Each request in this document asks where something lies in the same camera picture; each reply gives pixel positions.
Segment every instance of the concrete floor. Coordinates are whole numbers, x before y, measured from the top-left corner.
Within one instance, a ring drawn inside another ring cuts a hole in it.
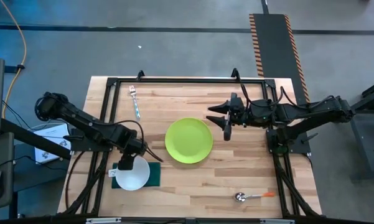
[[[7,2],[20,24],[69,26],[249,28],[248,14],[262,12],[260,0]],[[293,29],[374,30],[374,0],[268,0],[268,5],[270,13],[289,15]],[[0,23],[11,23],[1,6]],[[237,67],[244,77],[257,76],[249,34],[24,33],[27,69],[9,104],[30,125],[40,123],[33,105],[45,91],[64,93],[82,107],[92,75],[136,75],[142,69],[146,75],[226,77]],[[333,94],[354,103],[374,84],[374,36],[295,39],[312,101]],[[18,32],[0,30],[0,57],[15,65],[22,54]],[[6,75],[5,89],[11,78]],[[319,133],[310,145],[323,214],[374,222],[374,180],[353,184],[349,178],[361,164],[349,124],[327,124],[311,132]],[[19,211],[54,214],[62,186],[63,180],[21,192]],[[0,218],[6,212],[0,209]]]

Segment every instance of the white bowl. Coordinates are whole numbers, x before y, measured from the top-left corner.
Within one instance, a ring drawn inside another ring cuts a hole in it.
[[[149,165],[147,160],[141,156],[134,158],[134,164],[132,170],[118,170],[116,169],[115,178],[117,183],[122,189],[125,190],[137,190],[144,187],[148,181]]]

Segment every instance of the wood grain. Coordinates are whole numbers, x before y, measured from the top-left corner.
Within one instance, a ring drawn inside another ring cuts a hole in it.
[[[107,77],[92,77],[84,111],[99,117]],[[290,79],[275,79],[278,88],[283,86],[294,100]],[[111,179],[105,177],[100,216],[117,217],[216,217],[259,218],[281,217],[274,165],[267,153],[264,130],[261,128],[233,127],[231,141],[223,140],[223,132],[205,119],[206,115],[220,116],[208,111],[209,106],[228,100],[231,92],[242,96],[237,84],[198,83],[122,83],[116,112],[116,121],[134,119],[133,101],[129,85],[137,91],[141,111],[141,125],[145,140],[164,162],[161,164],[161,186],[146,187],[135,192],[111,188]],[[261,87],[246,85],[252,100],[262,98]],[[168,127],[177,119],[193,117],[201,119],[213,134],[213,149],[209,156],[198,164],[181,164],[167,153],[164,144]],[[137,129],[133,123],[125,123]],[[69,199],[74,201],[85,186],[92,153],[86,152],[75,166],[70,180]],[[120,153],[113,151],[107,165],[118,162]],[[150,155],[148,161],[155,161]],[[309,161],[300,155],[291,154],[292,171],[296,187],[302,196],[320,213],[316,185]],[[234,201],[237,192],[262,194],[273,191],[277,196]],[[65,192],[58,211],[65,210]],[[291,211],[289,191],[286,191]],[[93,205],[95,189],[90,198]]]

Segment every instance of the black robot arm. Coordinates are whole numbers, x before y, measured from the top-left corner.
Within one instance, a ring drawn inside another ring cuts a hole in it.
[[[77,129],[83,136],[65,136],[65,139],[92,142],[92,147],[117,147],[122,153],[118,169],[131,170],[134,157],[143,156],[147,144],[136,138],[137,131],[119,123],[104,123],[98,118],[78,109],[63,94],[46,92],[35,104],[36,116],[42,121],[62,119]]]
[[[329,97],[321,102],[306,105],[280,104],[271,100],[255,100],[245,107],[236,93],[224,104],[209,107],[210,111],[226,114],[227,117],[206,116],[224,130],[224,140],[231,138],[231,127],[243,125],[276,129],[277,144],[290,144],[300,134],[328,122],[348,122],[354,112],[345,100],[339,96]],[[296,119],[304,119],[300,123],[288,126]]]

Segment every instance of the green plate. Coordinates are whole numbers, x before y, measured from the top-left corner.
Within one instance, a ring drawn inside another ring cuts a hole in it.
[[[183,118],[166,132],[165,145],[177,161],[193,164],[205,159],[213,146],[213,136],[208,126],[195,118]]]

